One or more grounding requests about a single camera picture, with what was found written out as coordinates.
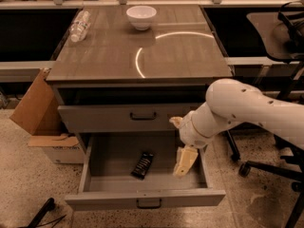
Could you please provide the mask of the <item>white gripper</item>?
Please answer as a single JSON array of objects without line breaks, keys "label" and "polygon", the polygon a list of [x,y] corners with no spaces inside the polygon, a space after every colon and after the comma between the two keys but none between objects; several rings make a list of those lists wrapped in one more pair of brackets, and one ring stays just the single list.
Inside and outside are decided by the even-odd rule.
[{"label": "white gripper", "polygon": [[202,149],[213,140],[198,132],[192,121],[194,116],[195,112],[190,111],[183,118],[171,117],[169,119],[169,122],[179,130],[180,140],[185,144],[185,147],[179,147],[177,150],[173,171],[173,175],[177,178],[182,178],[189,172],[199,155],[198,149]]}]

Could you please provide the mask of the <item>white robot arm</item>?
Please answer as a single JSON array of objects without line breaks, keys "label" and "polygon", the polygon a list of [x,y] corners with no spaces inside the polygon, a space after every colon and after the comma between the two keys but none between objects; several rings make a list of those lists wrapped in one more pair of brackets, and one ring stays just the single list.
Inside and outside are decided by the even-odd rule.
[{"label": "white robot arm", "polygon": [[272,99],[258,88],[233,79],[220,79],[208,87],[205,102],[183,117],[172,117],[184,144],[177,152],[173,175],[185,176],[199,151],[217,134],[249,123],[304,149],[304,105]]}]

